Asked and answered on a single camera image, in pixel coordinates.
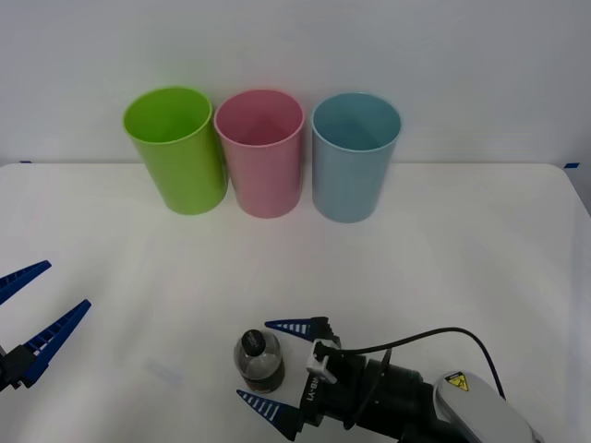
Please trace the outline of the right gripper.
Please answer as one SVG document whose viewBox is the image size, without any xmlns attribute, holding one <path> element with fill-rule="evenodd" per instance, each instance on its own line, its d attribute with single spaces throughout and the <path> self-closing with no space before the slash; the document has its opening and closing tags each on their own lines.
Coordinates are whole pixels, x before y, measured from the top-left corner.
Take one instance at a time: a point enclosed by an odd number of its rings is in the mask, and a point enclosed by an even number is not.
<svg viewBox="0 0 591 443">
<path fill-rule="evenodd" d="M 341 340 L 327 317 L 278 319 L 266 321 L 264 326 L 309 341 L 314 347 L 320 343 L 323 348 L 341 349 Z M 299 409 L 241 389 L 236 394 L 286 439 L 294 441 L 304 423 L 319 426 L 325 416 L 351 427 L 377 370 L 378 361 L 364 355 L 331 355 L 328 371 L 336 382 L 331 384 L 310 373 Z"/>
</svg>

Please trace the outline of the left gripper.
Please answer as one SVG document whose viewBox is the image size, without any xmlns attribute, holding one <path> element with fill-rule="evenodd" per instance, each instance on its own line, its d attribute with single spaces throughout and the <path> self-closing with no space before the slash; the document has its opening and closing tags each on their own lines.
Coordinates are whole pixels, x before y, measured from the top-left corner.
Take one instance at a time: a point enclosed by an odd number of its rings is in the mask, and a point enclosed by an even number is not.
<svg viewBox="0 0 591 443">
<path fill-rule="evenodd" d="M 44 260 L 0 278 L 0 304 L 52 267 Z M 1 390 L 33 386 L 70 334 L 89 311 L 91 303 L 83 300 L 56 322 L 7 353 L 1 349 Z"/>
</svg>

